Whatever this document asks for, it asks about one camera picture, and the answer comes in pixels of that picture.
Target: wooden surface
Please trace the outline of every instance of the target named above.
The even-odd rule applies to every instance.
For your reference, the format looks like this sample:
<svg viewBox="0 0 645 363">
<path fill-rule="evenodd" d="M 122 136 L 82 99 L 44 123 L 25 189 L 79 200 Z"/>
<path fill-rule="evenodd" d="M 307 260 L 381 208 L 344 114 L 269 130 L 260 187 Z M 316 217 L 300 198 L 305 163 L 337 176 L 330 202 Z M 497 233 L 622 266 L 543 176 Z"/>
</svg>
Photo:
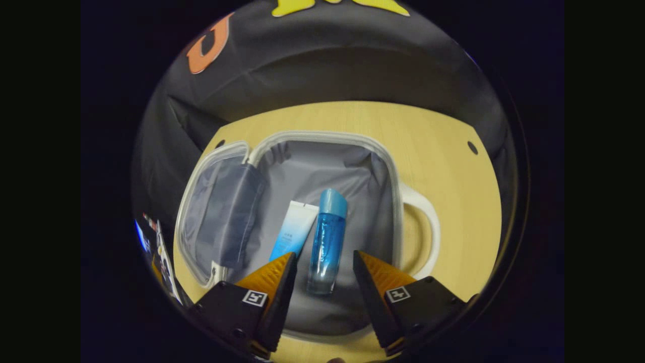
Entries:
<svg viewBox="0 0 645 363">
<path fill-rule="evenodd" d="M 246 141 L 251 148 L 284 130 L 327 130 L 364 134 L 390 152 L 399 178 L 434 204 L 441 222 L 441 250 L 432 275 L 462 300 L 485 285 L 495 263 L 501 233 L 501 203 L 493 166 L 475 130 L 456 119 L 416 107 L 367 101 L 312 103 L 251 116 L 220 128 L 204 154 L 221 141 Z M 479 154 L 474 154 L 468 142 Z M 430 253 L 424 215 L 404 211 L 403 271 L 414 274 Z M 177 280 L 197 301 L 204 294 L 174 243 Z M 282 337 L 275 362 L 384 360 L 374 332 L 339 345 Z"/>
</svg>

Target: white tube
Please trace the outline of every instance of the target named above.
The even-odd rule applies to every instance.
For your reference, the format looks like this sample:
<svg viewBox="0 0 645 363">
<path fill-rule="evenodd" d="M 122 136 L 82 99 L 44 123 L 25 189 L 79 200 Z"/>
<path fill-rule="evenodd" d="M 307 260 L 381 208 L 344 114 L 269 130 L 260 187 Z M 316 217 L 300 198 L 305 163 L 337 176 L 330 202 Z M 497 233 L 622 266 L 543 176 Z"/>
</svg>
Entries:
<svg viewBox="0 0 645 363">
<path fill-rule="evenodd" d="M 318 215 L 319 208 L 315 205 L 291 201 L 275 246 L 271 252 L 269 261 L 289 253 L 295 252 L 296 256 L 300 255 L 303 249 L 304 241 L 309 235 L 313 221 Z"/>
</svg>

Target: blue bottle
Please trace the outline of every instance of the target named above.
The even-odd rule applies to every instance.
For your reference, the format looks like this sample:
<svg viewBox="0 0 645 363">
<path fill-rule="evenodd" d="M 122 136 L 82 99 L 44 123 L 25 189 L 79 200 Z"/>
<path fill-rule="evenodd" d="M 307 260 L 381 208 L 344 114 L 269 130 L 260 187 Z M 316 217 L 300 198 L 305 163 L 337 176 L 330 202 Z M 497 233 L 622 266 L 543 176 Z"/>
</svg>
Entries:
<svg viewBox="0 0 645 363">
<path fill-rule="evenodd" d="M 347 218 L 345 198 L 334 189 L 323 191 L 307 280 L 307 292 L 310 294 L 328 295 L 333 291 L 341 260 L 345 218 Z"/>
</svg>

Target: yellow letter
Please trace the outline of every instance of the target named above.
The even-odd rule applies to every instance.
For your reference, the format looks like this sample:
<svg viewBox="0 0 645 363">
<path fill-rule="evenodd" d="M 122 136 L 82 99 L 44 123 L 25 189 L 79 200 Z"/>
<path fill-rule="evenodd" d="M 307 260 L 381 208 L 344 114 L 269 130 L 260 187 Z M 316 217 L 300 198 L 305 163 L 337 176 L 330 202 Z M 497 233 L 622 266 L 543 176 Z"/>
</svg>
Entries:
<svg viewBox="0 0 645 363">
<path fill-rule="evenodd" d="M 405 10 L 401 5 L 397 4 L 394 0 L 353 0 L 354 3 L 371 6 L 373 8 L 379 8 L 395 12 L 404 16 L 410 16 L 410 13 Z"/>
<path fill-rule="evenodd" d="M 281 17 L 300 10 L 309 9 L 315 4 L 315 0 L 278 0 L 278 7 L 271 12 L 271 15 Z"/>
</svg>

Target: zipper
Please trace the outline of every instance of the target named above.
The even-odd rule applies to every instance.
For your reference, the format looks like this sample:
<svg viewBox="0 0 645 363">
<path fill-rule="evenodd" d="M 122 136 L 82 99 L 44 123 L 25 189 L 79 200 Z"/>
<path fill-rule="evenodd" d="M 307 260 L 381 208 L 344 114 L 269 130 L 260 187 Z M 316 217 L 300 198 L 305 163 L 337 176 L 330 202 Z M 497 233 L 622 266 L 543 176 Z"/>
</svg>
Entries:
<svg viewBox="0 0 645 363">
<path fill-rule="evenodd" d="M 199 268 L 192 262 L 190 254 L 188 253 L 188 251 L 186 251 L 184 244 L 181 243 L 181 235 L 184 229 L 182 225 L 182 222 L 184 220 L 184 213 L 186 212 L 186 208 L 188 207 L 190 196 L 193 194 L 193 191 L 195 189 L 197 178 L 201 175 L 206 166 L 228 158 L 234 158 L 236 156 L 244 156 L 243 160 L 247 160 L 249 153 L 250 147 L 248 146 L 248 143 L 246 141 L 236 141 L 229 145 L 218 147 L 217 149 L 213 150 L 202 160 L 199 160 L 197 162 L 193 173 L 190 175 L 190 179 L 188 179 L 188 186 L 184 191 L 184 195 L 181 197 L 179 211 L 177 212 L 177 221 L 175 223 L 175 241 L 177 241 L 177 243 L 179 244 L 179 252 L 181 252 L 184 261 L 190 267 L 188 269 L 190 271 L 190 274 L 193 275 L 193 277 L 197 280 L 197 282 L 199 282 L 200 285 L 202 285 L 202 287 L 208 287 L 209 284 L 212 285 L 213 276 L 212 273 L 207 277 L 197 276 L 198 274 L 194 272 L 199 271 Z M 226 274 L 226 271 L 223 271 L 222 268 L 220 268 L 219 270 L 222 271 L 224 275 Z"/>
<path fill-rule="evenodd" d="M 338 143 L 342 145 L 356 145 L 372 151 L 378 155 L 388 167 L 390 173 L 390 182 L 392 183 L 392 207 L 394 217 L 394 249 L 392 251 L 392 263 L 394 267 L 400 267 L 401 261 L 401 241 L 402 241 L 402 216 L 403 203 L 401 200 L 401 191 L 399 190 L 399 173 L 397 172 L 394 160 L 390 152 L 377 140 L 360 134 L 350 132 L 329 132 L 329 131 L 283 131 L 273 134 L 260 141 L 259 144 L 249 154 L 247 163 L 257 167 L 260 159 L 274 145 L 284 141 L 309 141 L 319 143 Z"/>
</svg>

